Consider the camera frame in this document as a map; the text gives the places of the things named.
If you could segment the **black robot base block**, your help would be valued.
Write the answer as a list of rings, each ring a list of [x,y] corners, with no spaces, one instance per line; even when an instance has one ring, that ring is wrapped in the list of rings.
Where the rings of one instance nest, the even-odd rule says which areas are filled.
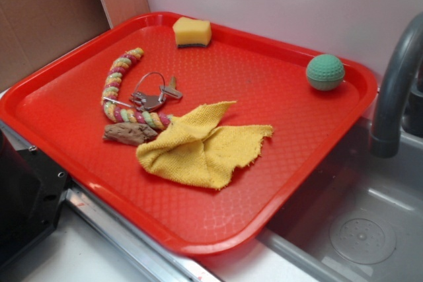
[[[69,174],[41,150],[16,150],[1,134],[1,270],[53,233]]]

